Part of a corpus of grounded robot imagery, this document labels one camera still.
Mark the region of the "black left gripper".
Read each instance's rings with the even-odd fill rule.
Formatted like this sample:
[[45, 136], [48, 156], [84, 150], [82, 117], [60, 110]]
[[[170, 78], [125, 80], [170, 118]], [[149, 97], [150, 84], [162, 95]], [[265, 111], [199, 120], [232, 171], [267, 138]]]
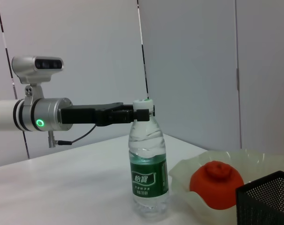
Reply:
[[62, 124], [95, 124], [105, 127], [111, 124], [146, 122], [153, 112], [149, 109], [133, 109], [122, 102], [104, 105], [72, 105], [60, 111]]

